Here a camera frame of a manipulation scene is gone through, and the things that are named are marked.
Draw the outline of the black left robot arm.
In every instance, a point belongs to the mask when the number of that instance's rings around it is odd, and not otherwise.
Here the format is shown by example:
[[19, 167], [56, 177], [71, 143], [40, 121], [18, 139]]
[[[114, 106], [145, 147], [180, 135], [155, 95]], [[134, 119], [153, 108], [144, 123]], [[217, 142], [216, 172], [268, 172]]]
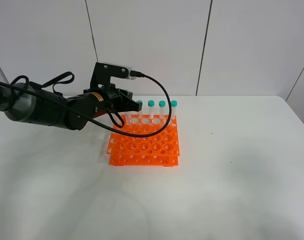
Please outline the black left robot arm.
[[14, 122], [29, 123], [68, 130], [82, 130], [89, 119], [102, 115], [116, 116], [113, 123], [125, 124], [121, 112], [140, 111], [142, 104], [132, 99], [133, 94], [112, 85], [109, 89], [85, 89], [82, 94], [65, 98], [42, 89], [33, 82], [14, 83], [16, 89], [0, 82], [0, 112]]

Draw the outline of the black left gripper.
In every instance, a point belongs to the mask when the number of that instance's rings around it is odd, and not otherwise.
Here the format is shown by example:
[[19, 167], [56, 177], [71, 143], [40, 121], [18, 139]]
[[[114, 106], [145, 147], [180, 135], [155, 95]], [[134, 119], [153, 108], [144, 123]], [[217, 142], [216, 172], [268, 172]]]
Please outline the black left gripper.
[[116, 88], [116, 85], [111, 83], [110, 88], [104, 86], [85, 89], [84, 94], [91, 94], [94, 100], [94, 118], [111, 113], [120, 112], [138, 112], [139, 104], [127, 97], [125, 89]]

